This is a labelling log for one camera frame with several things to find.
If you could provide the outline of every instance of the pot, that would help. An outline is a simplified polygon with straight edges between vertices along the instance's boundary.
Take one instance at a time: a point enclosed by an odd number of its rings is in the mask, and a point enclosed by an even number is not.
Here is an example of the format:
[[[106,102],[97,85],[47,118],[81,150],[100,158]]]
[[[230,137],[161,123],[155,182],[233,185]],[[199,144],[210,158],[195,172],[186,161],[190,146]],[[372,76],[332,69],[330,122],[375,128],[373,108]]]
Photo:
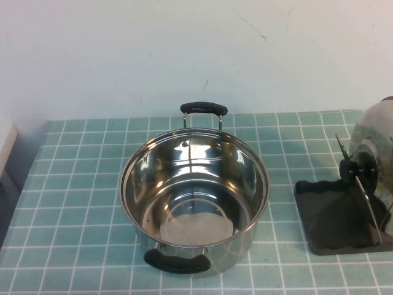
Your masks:
[[[268,203],[269,177],[246,143],[221,130],[226,107],[187,103],[181,111],[183,129],[148,141],[131,156],[120,199],[146,263],[165,272],[213,275],[250,248]],[[187,128],[187,114],[194,112],[219,116],[219,130]]]

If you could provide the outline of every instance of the pot handle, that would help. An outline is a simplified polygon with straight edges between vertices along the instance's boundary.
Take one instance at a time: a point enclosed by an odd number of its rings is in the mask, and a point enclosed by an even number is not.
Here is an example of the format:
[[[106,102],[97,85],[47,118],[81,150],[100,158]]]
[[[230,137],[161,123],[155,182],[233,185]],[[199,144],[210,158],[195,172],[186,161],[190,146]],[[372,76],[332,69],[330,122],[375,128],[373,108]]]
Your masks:
[[[143,259],[147,264],[156,269],[180,275],[190,275],[210,269],[210,261],[204,255],[204,248],[202,254],[194,258],[167,256],[162,254],[157,248],[154,248],[146,252]]]
[[[219,127],[222,129],[222,116],[228,113],[226,106],[222,106],[217,103],[208,103],[206,101],[197,101],[194,103],[182,104],[180,110],[184,114],[184,128],[187,128],[187,114],[192,114],[194,112],[200,114],[215,114],[220,117]]]

